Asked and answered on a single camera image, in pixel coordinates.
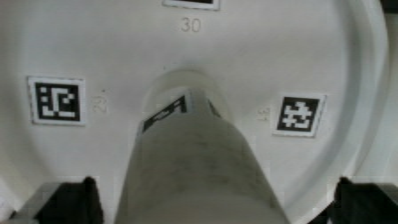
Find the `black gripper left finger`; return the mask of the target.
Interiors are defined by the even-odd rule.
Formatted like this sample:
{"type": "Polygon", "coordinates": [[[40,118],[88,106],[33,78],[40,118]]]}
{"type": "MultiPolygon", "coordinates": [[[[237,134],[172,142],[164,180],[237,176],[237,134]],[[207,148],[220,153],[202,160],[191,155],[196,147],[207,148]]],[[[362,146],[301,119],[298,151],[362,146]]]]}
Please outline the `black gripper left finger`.
{"type": "Polygon", "coordinates": [[[44,183],[5,224],[104,224],[93,178],[44,183]]]}

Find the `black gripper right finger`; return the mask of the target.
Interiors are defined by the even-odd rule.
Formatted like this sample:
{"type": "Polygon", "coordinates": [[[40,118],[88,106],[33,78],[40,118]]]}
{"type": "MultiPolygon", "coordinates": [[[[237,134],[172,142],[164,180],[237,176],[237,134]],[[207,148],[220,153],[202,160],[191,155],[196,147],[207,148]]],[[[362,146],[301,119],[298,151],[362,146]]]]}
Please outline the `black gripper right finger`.
{"type": "Polygon", "coordinates": [[[398,186],[340,177],[333,200],[307,224],[398,224],[398,186]]]}

